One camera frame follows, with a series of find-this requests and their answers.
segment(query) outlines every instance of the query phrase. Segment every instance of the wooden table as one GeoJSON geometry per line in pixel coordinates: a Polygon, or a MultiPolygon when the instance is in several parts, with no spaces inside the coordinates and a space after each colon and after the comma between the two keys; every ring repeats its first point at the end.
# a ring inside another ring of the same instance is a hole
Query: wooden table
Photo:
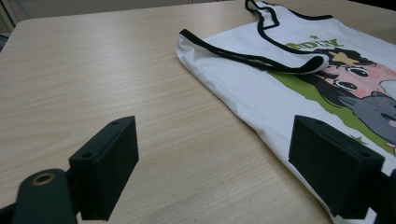
{"type": "MultiPolygon", "coordinates": [[[[276,3],[396,43],[394,11],[345,0],[276,3]]],[[[0,206],[15,202],[25,177],[67,170],[108,122],[135,115],[140,162],[109,223],[331,223],[177,59],[183,28],[206,37],[256,20],[231,1],[19,23],[0,54],[0,206]]]]}

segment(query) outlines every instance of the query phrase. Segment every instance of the green print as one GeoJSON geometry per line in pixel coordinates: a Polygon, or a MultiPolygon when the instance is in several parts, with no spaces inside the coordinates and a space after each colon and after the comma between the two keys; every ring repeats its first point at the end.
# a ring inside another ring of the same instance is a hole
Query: green print
{"type": "MultiPolygon", "coordinates": [[[[314,39],[318,39],[318,37],[315,35],[311,35],[311,37],[314,39]]],[[[334,47],[334,48],[343,47],[343,45],[337,43],[337,39],[309,41],[300,44],[289,43],[286,44],[286,46],[292,49],[316,49],[318,47],[334,47]]]]}

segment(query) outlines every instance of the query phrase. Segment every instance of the table surface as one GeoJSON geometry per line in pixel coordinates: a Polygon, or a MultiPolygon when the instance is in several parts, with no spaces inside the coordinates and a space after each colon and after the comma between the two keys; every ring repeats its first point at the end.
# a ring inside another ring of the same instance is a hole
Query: table surface
{"type": "MultiPolygon", "coordinates": [[[[396,12],[345,0],[278,0],[396,43],[396,12]]],[[[135,115],[140,162],[109,223],[331,223],[243,121],[178,61],[177,34],[257,18],[243,1],[23,21],[0,54],[0,206],[61,168],[114,119],[135,115]]]]}

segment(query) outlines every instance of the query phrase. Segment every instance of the black trim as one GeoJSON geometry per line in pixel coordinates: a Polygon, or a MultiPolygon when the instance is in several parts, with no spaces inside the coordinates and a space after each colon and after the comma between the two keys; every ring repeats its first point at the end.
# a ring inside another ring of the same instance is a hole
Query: black trim
{"type": "MultiPolygon", "coordinates": [[[[265,3],[265,4],[267,4],[267,5],[269,5],[269,6],[278,7],[277,5],[271,5],[271,4],[268,4],[268,3],[265,3]]],[[[309,52],[309,51],[302,51],[302,50],[297,50],[297,49],[291,49],[291,48],[289,48],[289,47],[287,47],[287,46],[285,46],[285,45],[282,45],[282,44],[276,42],[276,41],[275,41],[274,39],[272,39],[271,37],[269,37],[269,36],[264,32],[264,31],[267,30],[267,29],[274,28],[274,27],[277,27],[278,25],[280,25],[279,20],[277,19],[277,16],[276,16],[276,12],[274,11],[273,8],[271,8],[271,7],[259,7],[259,6],[256,4],[256,2],[254,2],[253,0],[246,0],[246,1],[245,1],[245,7],[247,8],[248,11],[252,12],[253,14],[258,14],[258,15],[259,15],[259,22],[257,23],[257,31],[258,31],[258,33],[260,34],[260,36],[261,36],[263,39],[265,39],[265,40],[267,40],[268,42],[270,42],[271,44],[273,44],[273,45],[279,47],[280,49],[283,49],[283,50],[288,51],[288,52],[290,52],[290,53],[294,53],[294,54],[312,54],[312,52],[309,52]],[[257,9],[253,9],[253,8],[248,7],[248,2],[250,2],[250,3],[251,3],[255,8],[257,8],[257,9]],[[271,17],[272,17],[272,20],[273,20],[273,22],[275,23],[275,25],[268,26],[268,27],[264,27],[264,16],[260,13],[260,10],[267,10],[267,11],[269,11],[269,12],[271,13],[271,17]]],[[[327,19],[332,19],[332,18],[333,18],[333,16],[330,16],[330,15],[326,15],[326,16],[317,16],[317,17],[310,17],[310,16],[305,16],[305,15],[299,14],[299,13],[294,12],[294,11],[289,10],[289,9],[288,9],[288,11],[290,11],[290,12],[293,13],[295,16],[297,16],[297,17],[299,17],[299,18],[301,18],[301,19],[309,20],[309,21],[320,21],[320,20],[327,20],[327,19]]]]}
{"type": "Polygon", "coordinates": [[[215,46],[212,46],[190,31],[184,29],[180,32],[181,35],[185,36],[187,39],[189,39],[192,43],[207,49],[208,51],[219,55],[223,58],[230,59],[236,62],[244,63],[253,67],[257,67],[261,70],[271,70],[275,72],[282,72],[282,73],[292,73],[292,74],[305,74],[305,73],[311,73],[312,71],[316,70],[318,67],[322,66],[324,63],[324,60],[320,56],[314,56],[312,59],[310,59],[306,64],[304,64],[301,67],[288,67],[282,63],[278,63],[276,61],[273,61],[271,59],[261,57],[261,56],[255,56],[255,55],[248,55],[248,54],[241,54],[241,53],[235,53],[232,51],[228,51],[226,49],[220,49],[215,46]]]}

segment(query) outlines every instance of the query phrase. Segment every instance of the white garment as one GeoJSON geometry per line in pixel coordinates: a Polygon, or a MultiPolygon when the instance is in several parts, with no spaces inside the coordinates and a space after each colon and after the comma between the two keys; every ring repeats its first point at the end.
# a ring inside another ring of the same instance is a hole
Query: white garment
{"type": "MultiPolygon", "coordinates": [[[[288,162],[295,115],[320,119],[349,136],[361,138],[367,147],[386,158],[382,172],[390,175],[396,169],[391,148],[385,144],[379,146],[370,134],[346,126],[347,120],[324,108],[323,103],[307,99],[307,96],[293,90],[292,85],[285,83],[295,81],[298,85],[306,85],[295,77],[313,76],[304,74],[315,74],[329,66],[329,55],[314,52],[315,49],[356,51],[364,59],[395,71],[396,47],[348,28],[332,16],[306,17],[282,6],[249,0],[246,6],[259,15],[259,22],[236,27],[205,40],[187,30],[180,32],[177,56],[183,65],[235,115],[252,127],[320,201],[301,174],[288,162]]],[[[356,60],[349,58],[341,61],[356,63],[356,60]]],[[[387,91],[392,92],[392,97],[395,90],[389,88],[395,86],[394,82],[389,83],[392,85],[386,85],[387,91]]],[[[372,210],[364,220],[330,216],[334,223],[373,223],[375,220],[372,210]]]]}

